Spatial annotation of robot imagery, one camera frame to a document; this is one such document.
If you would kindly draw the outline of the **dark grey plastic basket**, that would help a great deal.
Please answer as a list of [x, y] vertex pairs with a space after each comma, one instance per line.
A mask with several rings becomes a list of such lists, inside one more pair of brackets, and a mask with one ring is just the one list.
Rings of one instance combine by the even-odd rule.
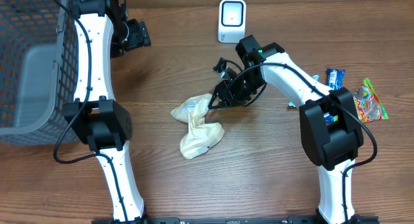
[[68, 123], [62, 107], [73, 101], [78, 37], [69, 0], [1, 0], [1, 142], [54, 144]]

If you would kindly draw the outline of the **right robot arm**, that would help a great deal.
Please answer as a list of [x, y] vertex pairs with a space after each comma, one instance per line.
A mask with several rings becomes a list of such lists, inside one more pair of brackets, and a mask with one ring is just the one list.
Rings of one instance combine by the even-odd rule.
[[364, 138], [352, 94], [313, 79], [277, 43], [262, 47], [248, 36], [235, 50], [243, 66], [234, 71], [232, 61], [219, 59], [213, 69], [222, 80], [208, 107], [246, 107], [266, 85], [279, 89], [300, 112], [301, 145], [318, 168], [320, 202], [315, 222], [361, 223], [352, 205], [351, 166]]

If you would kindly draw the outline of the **green gummy candy bag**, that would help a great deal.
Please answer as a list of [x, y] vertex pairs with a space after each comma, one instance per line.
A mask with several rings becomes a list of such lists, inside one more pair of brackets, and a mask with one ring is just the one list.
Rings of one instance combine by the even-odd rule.
[[370, 79], [363, 80], [361, 86], [353, 93], [353, 99], [361, 122], [367, 123], [389, 118]]

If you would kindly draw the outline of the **blue cookie pack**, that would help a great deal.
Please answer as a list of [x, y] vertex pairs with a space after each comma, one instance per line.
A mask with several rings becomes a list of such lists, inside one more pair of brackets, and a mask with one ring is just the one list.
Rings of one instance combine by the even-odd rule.
[[[339, 90], [342, 88], [342, 83], [344, 76], [346, 74], [346, 70], [339, 70], [339, 69], [327, 69], [327, 85], [332, 88], [333, 90]], [[325, 121], [327, 124], [332, 124], [333, 122], [337, 121], [337, 116], [332, 116], [327, 114], [325, 116]]]

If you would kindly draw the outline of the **beige snack bag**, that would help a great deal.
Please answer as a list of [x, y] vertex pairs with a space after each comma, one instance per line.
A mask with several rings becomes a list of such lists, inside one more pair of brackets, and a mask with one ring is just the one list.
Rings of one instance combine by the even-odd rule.
[[180, 152], [185, 159], [198, 157], [216, 144], [224, 136], [219, 122], [205, 123], [212, 94], [193, 96], [171, 111], [174, 119], [188, 124], [188, 132], [180, 140]]

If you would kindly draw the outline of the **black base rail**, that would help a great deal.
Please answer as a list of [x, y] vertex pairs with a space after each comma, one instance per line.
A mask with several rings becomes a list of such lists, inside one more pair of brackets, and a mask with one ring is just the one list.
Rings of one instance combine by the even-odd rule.
[[[352, 224], [379, 224], [378, 217], [375, 216], [359, 216], [350, 219]], [[110, 223], [126, 223], [113, 220], [93, 220], [92, 224], [110, 224]], [[129, 221], [128, 223], [144, 223], [144, 224], [314, 224], [324, 223], [321, 218], [316, 216], [290, 216], [287, 218], [249, 218], [249, 219], [179, 219], [176, 217], [169, 218], [149, 218], [144, 220]]]

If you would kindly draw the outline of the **mint green snack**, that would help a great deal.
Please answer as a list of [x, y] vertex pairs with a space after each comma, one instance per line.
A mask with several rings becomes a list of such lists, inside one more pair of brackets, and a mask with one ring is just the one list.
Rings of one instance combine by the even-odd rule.
[[[316, 80], [316, 81], [318, 81], [319, 80], [319, 75], [318, 74], [315, 74], [315, 75], [313, 75], [312, 76], [312, 78], [314, 79], [314, 80]], [[289, 102], [289, 104], [288, 104], [288, 106], [287, 106], [288, 108], [296, 108], [296, 106], [294, 105], [294, 103], [293, 102]]]

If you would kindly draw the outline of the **white barcode scanner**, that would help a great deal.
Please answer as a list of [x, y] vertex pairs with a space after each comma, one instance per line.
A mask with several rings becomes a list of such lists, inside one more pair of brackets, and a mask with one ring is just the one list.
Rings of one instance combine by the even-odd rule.
[[219, 4], [218, 40], [239, 43], [245, 37], [246, 3], [244, 0], [222, 0]]

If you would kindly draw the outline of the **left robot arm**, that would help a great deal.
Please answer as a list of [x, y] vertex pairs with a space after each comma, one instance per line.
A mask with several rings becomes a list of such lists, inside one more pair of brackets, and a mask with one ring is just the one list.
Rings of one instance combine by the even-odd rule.
[[132, 118], [116, 101], [111, 79], [111, 59], [151, 45], [146, 24], [129, 19], [126, 3], [119, 0], [72, 0], [64, 10], [74, 20], [78, 39], [76, 89], [63, 105], [67, 129], [102, 167], [113, 203], [109, 222], [148, 223], [129, 154]]

